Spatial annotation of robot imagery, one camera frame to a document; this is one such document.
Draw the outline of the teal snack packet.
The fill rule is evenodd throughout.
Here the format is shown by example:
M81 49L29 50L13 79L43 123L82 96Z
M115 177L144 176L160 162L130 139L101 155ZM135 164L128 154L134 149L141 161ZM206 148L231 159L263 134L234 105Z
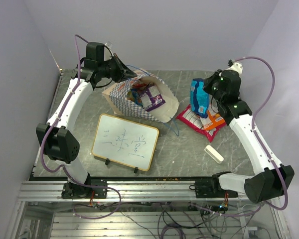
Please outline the teal snack packet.
M202 78L194 78L190 88L190 105L191 110L202 118L208 117L209 94L203 89L204 80Z

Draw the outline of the blue checkered paper bag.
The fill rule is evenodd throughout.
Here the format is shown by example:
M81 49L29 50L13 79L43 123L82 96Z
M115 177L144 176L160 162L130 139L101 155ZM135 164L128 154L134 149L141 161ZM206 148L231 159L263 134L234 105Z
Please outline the blue checkered paper bag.
M171 128L168 122L175 122L174 117L179 107L177 97L160 77L143 68L135 66L133 68L135 69L134 73L136 73L135 77L128 77L124 82L114 83L108 89L104 90L102 95L117 115L152 120ZM162 99L165 100L165 103L148 112L143 107L129 100L128 92L139 80L142 80L144 83L153 83L161 94Z

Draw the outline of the purple snack packet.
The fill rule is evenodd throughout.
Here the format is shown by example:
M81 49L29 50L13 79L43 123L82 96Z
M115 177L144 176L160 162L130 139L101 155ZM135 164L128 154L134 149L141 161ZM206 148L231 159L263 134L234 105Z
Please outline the purple snack packet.
M166 103L155 84L149 84L140 93L143 109L147 112L155 110Z

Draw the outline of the orange snack packet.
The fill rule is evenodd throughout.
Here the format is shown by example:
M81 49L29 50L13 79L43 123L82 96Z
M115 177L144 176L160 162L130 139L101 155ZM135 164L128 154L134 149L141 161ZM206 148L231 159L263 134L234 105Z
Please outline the orange snack packet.
M211 108L207 111L207 118L200 118L200 121L203 125L204 130L212 130L224 123L225 120Z

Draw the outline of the pink snack packet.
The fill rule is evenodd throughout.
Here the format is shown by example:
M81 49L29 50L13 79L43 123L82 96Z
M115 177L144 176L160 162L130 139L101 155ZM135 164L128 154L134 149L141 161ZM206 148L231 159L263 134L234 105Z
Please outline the pink snack packet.
M226 126L226 123L224 123L212 130L204 130L203 125L200 121L201 117L191 110L191 105L188 105L176 118L189 126L195 132L204 135L209 142L212 142L218 131Z

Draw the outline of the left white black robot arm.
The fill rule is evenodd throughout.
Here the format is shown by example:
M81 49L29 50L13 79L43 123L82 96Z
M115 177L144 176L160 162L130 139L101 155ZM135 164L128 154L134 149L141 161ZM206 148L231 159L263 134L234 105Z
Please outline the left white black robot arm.
M87 98L103 78L120 83L136 77L116 54L110 53L106 60L105 51L111 50L103 43L87 43L86 55L79 58L56 112L47 123L36 127L41 165L50 173L62 169L67 175L65 197L86 198L92 191L91 176L78 158L80 144L71 132Z

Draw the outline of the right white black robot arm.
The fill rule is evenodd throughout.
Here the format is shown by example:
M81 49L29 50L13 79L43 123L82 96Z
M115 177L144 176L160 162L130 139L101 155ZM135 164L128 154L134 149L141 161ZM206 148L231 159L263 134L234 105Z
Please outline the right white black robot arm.
M295 175L290 165L283 165L269 149L258 131L254 116L247 103L240 99L241 78L232 69L217 70L204 79L204 91L217 103L220 116L240 140L253 167L254 176L232 172L214 174L210 193L221 197L229 191L245 194L253 203L284 196L288 199L288 187Z

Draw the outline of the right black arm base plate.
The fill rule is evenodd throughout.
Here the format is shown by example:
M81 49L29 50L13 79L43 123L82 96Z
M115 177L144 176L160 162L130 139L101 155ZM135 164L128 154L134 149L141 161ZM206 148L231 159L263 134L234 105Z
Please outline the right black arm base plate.
M219 181L213 177L203 177L196 180L189 189L195 192L196 198L237 198L238 193L231 190L224 190L220 187Z

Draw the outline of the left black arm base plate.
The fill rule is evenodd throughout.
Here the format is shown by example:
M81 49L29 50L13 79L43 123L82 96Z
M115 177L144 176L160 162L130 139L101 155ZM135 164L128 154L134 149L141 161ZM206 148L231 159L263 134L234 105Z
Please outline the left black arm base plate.
M72 182L67 182L63 185L61 192L62 199L85 199L93 198L95 199L105 199L107 196L107 189L105 187L108 184L103 180L92 180L92 186L101 186L101 188L91 188L83 187Z

